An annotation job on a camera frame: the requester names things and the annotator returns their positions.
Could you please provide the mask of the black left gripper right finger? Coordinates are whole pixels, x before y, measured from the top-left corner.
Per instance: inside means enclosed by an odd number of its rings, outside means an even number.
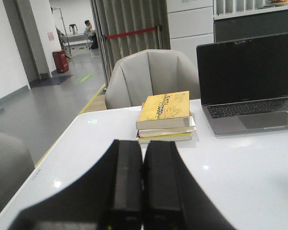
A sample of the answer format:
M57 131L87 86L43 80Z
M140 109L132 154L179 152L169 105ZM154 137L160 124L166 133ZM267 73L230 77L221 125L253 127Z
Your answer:
M144 158L144 229L234 229L196 182L175 142L148 144Z

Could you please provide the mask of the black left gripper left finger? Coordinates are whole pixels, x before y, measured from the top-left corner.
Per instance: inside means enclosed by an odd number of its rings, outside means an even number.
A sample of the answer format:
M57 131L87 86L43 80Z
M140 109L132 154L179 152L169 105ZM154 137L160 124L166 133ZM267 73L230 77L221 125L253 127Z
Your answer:
M80 178L22 210L11 230L139 230L142 153L136 141L114 140Z

